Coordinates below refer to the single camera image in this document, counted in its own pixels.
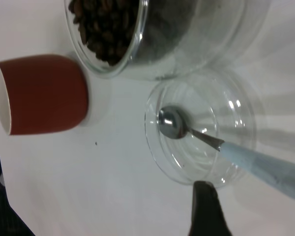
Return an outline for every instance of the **coffee bean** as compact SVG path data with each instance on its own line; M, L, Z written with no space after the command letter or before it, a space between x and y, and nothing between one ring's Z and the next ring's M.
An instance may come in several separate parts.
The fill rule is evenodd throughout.
M119 40L117 43L117 48L121 48L123 46L123 41Z
M113 22L113 32L118 33L121 30L121 22L120 21L114 21Z
M121 16L119 12L112 12L110 14L110 19L112 19L113 21L118 21L120 20Z
M116 55L119 58L122 58L124 56L124 54L127 52L127 50L128 50L128 47L120 47L120 48L117 48L116 49Z
M81 18L83 16L83 9L81 0L76 0L74 3L74 14L76 17Z
M122 27L126 30L129 27L129 12L125 11L122 16Z
M87 39L87 31L85 29L85 26L80 24L80 36L81 36L81 41L85 45L88 41Z
M68 6L68 9L71 13L74 13L74 3L75 3L75 0L72 0Z
M109 31L103 32L102 37L108 43L113 43L114 42L114 35Z
M110 27L111 27L111 22L110 21L102 21L101 22L101 28L102 29L107 30Z
M107 15L107 12L102 8L100 7L98 10L97 10L97 16L99 18L103 18Z
M94 28L95 32L97 32L97 33L102 32L102 29L99 27L99 23L97 21L94 21L93 28Z
M107 50L107 56L112 58L115 55L115 48L113 46L109 46Z
M135 20L137 19L138 11L139 11L139 8L137 6L132 7L132 14Z
M100 41L100 36L98 34L92 34L89 38L88 38L88 46L92 46L94 43Z
M92 0L84 0L83 1L83 7L87 11L93 11L95 9L96 1Z
M114 0L101 0L101 2L105 11L111 11L114 7Z
M100 41L93 42L92 44L88 44L88 48L96 53L96 57L101 59L105 53L104 44Z
M125 34L125 37L127 40L131 40L132 39L132 36L133 36L133 32L134 32L134 25L131 26L129 29L127 29L126 31L126 34Z
M127 8L130 5L129 0L116 0L116 2L117 2L117 6L120 10L124 10L125 8Z
M107 62L110 66L114 66L114 65L118 64L119 59L117 59L117 58L108 59Z
M73 19L73 24L78 24L79 22L80 22L80 19L81 18L78 18L78 17L74 17L74 19Z
M95 29L94 29L94 27L92 26L91 23L89 23L89 24L87 25L87 30L88 30L89 32L91 32L91 33L95 33Z

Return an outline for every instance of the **light blue handle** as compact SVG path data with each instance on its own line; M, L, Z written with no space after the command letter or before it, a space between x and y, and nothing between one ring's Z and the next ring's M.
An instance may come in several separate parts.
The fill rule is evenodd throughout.
M222 144L220 152L229 161L295 199L295 164L227 142Z

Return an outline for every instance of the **white table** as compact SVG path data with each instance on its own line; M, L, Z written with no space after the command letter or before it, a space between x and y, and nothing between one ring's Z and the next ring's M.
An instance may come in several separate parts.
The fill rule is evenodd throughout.
M72 52L54 0L0 0L0 60ZM295 0L273 0L249 49L229 68L253 101L257 149L295 162ZM0 159L9 203L36 236L184 236L191 186L157 167L144 132L153 82L88 74L87 120L57 134L5 135ZM234 236L295 236L295 201L246 175L219 190Z

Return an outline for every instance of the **ceramic cup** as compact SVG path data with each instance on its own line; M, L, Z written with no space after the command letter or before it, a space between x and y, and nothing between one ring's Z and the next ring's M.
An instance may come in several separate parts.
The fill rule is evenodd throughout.
M7 134L64 131L87 111L87 85L72 60L40 55L0 62L0 121Z

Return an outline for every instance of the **metal spoon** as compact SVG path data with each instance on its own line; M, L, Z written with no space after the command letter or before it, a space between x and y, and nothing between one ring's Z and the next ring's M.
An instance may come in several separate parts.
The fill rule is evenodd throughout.
M232 163L252 173L268 185L295 199L295 164L251 151L188 127L186 113L176 106L163 107L157 114L159 130L170 139L181 139L188 132L221 152Z

